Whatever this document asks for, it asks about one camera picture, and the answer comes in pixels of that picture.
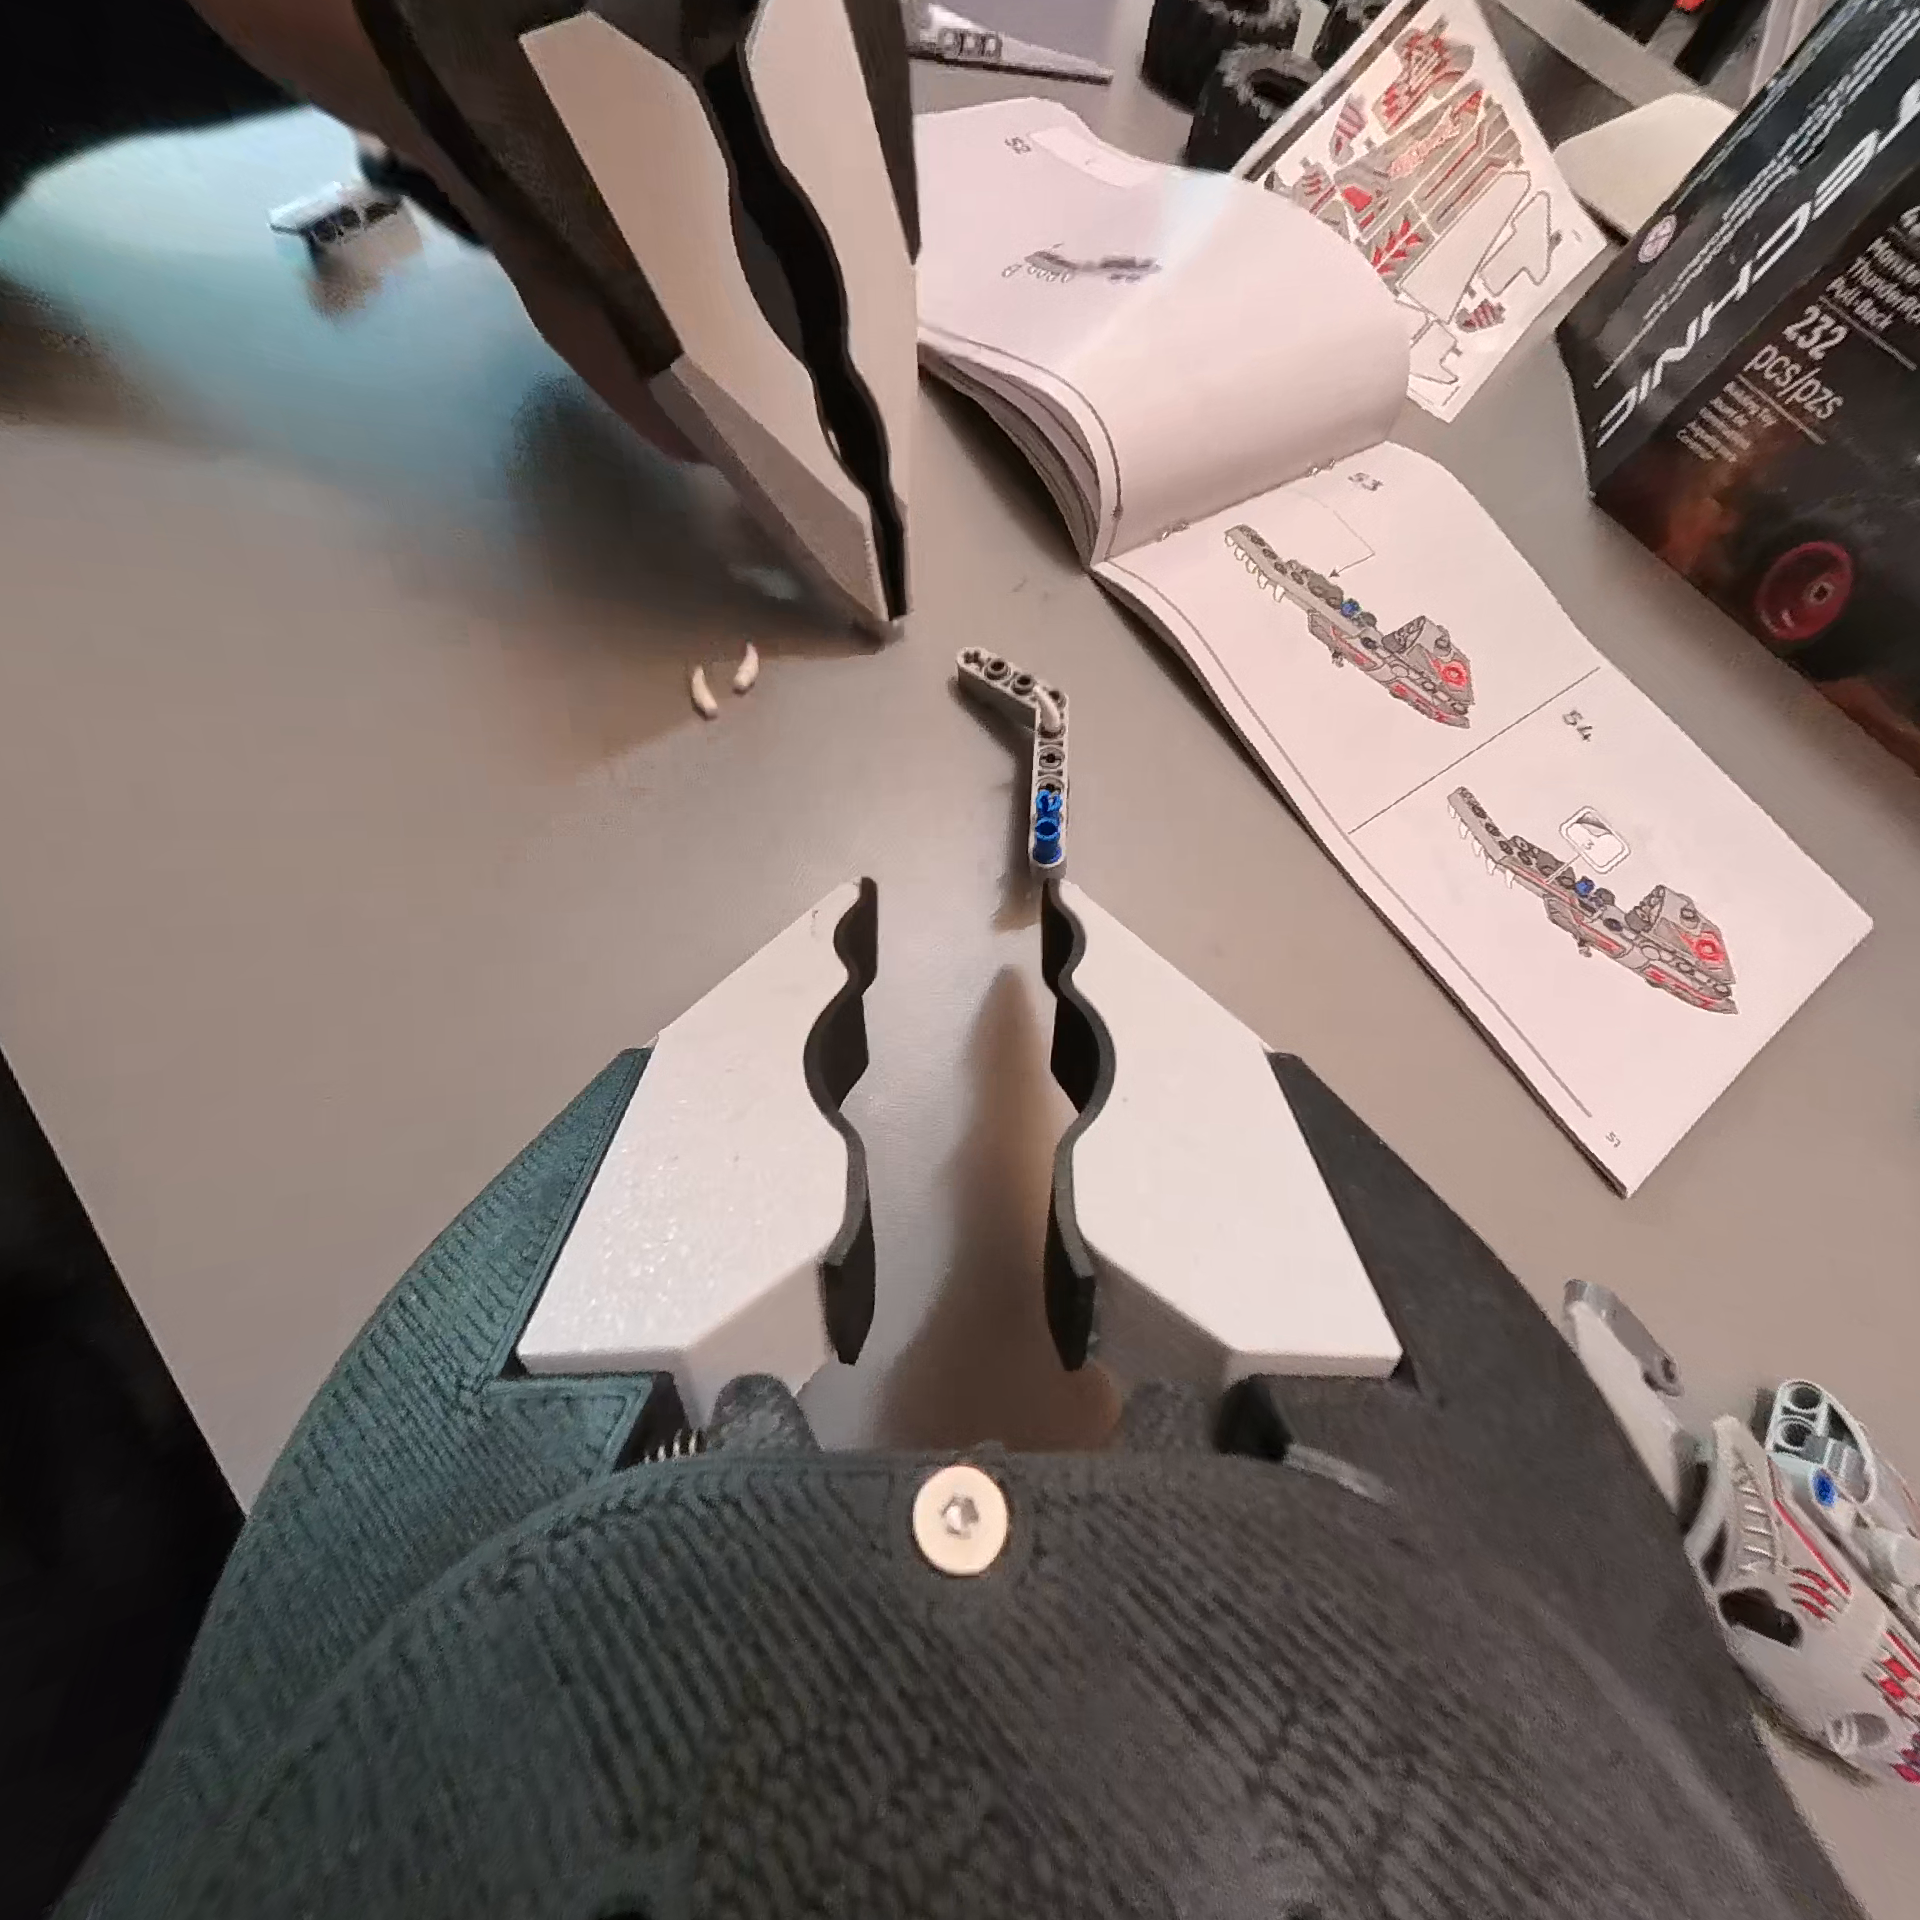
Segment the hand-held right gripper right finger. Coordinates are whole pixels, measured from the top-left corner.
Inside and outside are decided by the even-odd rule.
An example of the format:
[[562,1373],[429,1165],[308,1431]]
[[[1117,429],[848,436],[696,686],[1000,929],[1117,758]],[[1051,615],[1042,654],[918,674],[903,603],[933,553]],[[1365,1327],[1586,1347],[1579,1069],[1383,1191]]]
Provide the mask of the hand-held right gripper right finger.
[[1071,879],[1039,902],[1071,1115],[1042,1258],[1062,1370],[1383,1381],[1404,1358],[1259,1035]]

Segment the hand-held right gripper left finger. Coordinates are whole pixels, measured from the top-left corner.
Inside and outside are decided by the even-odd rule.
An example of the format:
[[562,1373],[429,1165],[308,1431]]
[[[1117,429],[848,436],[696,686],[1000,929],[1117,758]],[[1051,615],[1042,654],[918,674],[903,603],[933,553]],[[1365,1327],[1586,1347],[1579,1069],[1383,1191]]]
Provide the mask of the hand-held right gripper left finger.
[[845,1101],[876,974],[878,884],[845,879],[656,1033],[518,1332],[531,1375],[805,1387],[862,1356],[874,1196]]

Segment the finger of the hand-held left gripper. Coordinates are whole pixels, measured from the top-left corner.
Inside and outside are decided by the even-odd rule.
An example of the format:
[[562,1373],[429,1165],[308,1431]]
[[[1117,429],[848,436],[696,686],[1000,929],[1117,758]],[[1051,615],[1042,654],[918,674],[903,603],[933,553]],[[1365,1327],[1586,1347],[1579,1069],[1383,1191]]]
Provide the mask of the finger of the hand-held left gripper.
[[744,222],[741,460],[864,617],[908,611],[918,204],[884,5],[703,5],[703,100]]
[[744,219],[703,100],[703,5],[674,5],[676,31],[578,20],[531,37],[534,70],[583,145],[595,180],[678,334],[678,356],[656,381],[676,429],[757,510],[820,596],[871,633],[903,615],[859,615],[823,577],[767,486],[741,460],[755,438],[736,404],[751,372],[742,321]]

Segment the grey bent beam blue pin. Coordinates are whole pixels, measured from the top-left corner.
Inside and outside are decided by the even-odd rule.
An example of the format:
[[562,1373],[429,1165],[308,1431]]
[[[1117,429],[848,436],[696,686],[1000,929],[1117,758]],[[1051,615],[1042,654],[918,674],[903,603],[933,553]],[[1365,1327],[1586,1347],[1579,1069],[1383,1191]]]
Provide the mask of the grey bent beam blue pin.
[[989,649],[954,661],[956,686],[1026,746],[1026,862],[1050,879],[1066,875],[1069,825],[1069,699],[1062,689]]

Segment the grey desk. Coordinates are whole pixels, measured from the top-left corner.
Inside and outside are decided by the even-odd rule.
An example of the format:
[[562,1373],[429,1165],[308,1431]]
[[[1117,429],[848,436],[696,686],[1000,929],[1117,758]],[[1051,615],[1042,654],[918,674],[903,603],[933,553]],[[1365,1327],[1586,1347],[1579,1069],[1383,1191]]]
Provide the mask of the grey desk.
[[[1915,1810],[1765,1740],[1573,1422],[1547,1295],[1699,1381],[1818,1359],[1915,1469],[1915,789],[1578,499],[1535,353],[1442,460],[1598,646],[1877,916],[1634,1201],[1574,1165],[1187,674],[928,397],[911,633],[722,577],[432,243],[339,338],[242,239],[320,125],[77,161],[5,315],[5,1051],[242,1502],[405,1267],[626,1045],[878,883],[878,1318],[806,1465],[604,1467],[485,1525],[320,1681],[238,1818],[115,1886],[186,1915],[1915,1915]],[[1069,1106],[989,732],[948,658],[1087,695],[1093,898],[1282,1051],[1366,1252],[1520,1399],[1547,1545],[1285,1462],[1106,1445],[1042,1325]],[[748,642],[757,686],[732,676]],[[707,723],[688,673],[720,702]]]

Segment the small grey brick piece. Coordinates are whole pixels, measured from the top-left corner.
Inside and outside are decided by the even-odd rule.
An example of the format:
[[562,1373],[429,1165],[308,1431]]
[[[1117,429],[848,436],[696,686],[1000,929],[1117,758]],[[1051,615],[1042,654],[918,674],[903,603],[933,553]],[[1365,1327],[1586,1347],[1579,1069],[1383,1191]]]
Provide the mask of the small grey brick piece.
[[322,281],[372,278],[422,246],[405,196],[368,180],[339,180],[317,196],[279,204],[267,229]]

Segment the grey pointed panel piece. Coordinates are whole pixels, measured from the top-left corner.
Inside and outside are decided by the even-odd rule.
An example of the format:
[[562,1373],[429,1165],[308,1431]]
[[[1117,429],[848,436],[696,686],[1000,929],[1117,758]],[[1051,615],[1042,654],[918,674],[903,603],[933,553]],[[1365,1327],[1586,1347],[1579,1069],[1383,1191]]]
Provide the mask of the grey pointed panel piece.
[[901,3],[911,59],[1029,81],[1108,86],[1112,70],[1095,59],[1053,51],[996,30],[939,3]]

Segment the black rubber toy tyre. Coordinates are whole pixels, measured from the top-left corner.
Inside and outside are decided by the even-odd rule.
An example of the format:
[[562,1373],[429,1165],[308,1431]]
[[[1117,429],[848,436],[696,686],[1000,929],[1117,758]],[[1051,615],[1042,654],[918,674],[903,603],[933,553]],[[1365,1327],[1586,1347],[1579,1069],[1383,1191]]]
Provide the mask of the black rubber toy tyre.
[[1266,3],[1152,3],[1141,51],[1142,83],[1164,100],[1191,108],[1218,59],[1254,41],[1269,13]]
[[1230,49],[1198,91],[1182,165],[1227,174],[1322,77],[1315,59],[1276,44]]

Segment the open instruction booklet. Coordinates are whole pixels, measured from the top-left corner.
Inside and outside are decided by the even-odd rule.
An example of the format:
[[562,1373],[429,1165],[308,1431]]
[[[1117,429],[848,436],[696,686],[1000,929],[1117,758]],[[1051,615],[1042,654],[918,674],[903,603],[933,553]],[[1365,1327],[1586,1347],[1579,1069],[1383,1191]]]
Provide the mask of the open instruction booklet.
[[1407,332],[1279,194],[1068,108],[918,114],[918,353],[1093,581],[1634,1193],[1869,916],[1389,438]]

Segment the red grey sticker sheet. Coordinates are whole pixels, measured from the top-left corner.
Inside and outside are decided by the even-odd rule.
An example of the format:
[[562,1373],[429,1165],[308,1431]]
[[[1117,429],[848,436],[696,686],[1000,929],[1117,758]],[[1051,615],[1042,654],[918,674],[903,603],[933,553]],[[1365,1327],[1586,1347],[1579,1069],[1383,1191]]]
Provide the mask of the red grey sticker sheet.
[[1407,335],[1407,397],[1437,420],[1610,249],[1474,3],[1384,5],[1232,174],[1370,262]]

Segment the pale grey paper sheet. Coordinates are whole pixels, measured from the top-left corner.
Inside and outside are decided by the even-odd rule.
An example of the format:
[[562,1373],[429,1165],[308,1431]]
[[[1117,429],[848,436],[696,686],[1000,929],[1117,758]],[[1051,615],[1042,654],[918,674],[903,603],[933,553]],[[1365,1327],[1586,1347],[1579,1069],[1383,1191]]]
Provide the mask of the pale grey paper sheet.
[[1661,213],[1735,119],[1708,94],[1670,91],[1570,135],[1552,157],[1579,206],[1623,243]]

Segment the black toy set box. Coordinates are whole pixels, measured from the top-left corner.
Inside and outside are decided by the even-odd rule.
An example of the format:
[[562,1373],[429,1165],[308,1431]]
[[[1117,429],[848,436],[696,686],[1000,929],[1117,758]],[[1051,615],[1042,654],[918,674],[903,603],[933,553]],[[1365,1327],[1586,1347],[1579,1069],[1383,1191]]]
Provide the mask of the black toy set box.
[[1592,502],[1917,766],[1917,5],[1838,5],[1556,329]]

